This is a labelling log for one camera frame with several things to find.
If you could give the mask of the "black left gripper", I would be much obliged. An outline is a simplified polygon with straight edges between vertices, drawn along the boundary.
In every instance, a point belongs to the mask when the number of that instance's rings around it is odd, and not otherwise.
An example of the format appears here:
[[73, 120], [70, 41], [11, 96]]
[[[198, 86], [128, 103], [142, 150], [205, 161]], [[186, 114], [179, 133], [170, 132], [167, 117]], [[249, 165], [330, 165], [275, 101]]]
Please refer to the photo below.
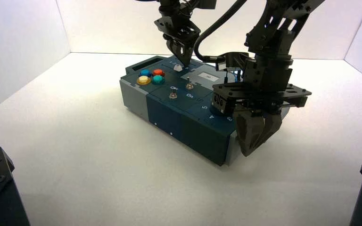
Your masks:
[[163, 16], [154, 21], [167, 47], [184, 66], [188, 66], [200, 29], [185, 16]]

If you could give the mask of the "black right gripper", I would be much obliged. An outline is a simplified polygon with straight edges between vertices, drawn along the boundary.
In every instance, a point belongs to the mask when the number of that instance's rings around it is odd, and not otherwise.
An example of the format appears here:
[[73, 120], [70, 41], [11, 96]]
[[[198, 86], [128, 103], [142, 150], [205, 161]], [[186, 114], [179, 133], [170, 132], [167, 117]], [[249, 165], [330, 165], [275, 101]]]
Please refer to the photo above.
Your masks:
[[241, 81], [213, 86], [212, 112], [231, 115], [237, 104], [262, 112], [235, 111], [238, 143], [247, 157], [265, 143], [282, 125], [283, 107], [303, 107], [312, 93], [289, 83], [292, 60], [248, 58], [243, 63]]

